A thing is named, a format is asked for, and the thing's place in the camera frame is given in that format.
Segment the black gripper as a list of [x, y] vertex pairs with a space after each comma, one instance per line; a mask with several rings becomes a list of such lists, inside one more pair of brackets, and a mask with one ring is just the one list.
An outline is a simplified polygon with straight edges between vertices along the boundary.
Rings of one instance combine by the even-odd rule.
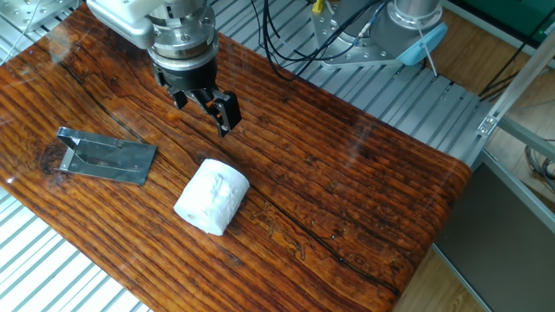
[[216, 57], [196, 68], [172, 69], [151, 58], [153, 77], [166, 87], [173, 97], [174, 106], [182, 109], [193, 100], [216, 123], [218, 133], [224, 138], [241, 120], [238, 98], [231, 91], [221, 92], [217, 88], [218, 65]]

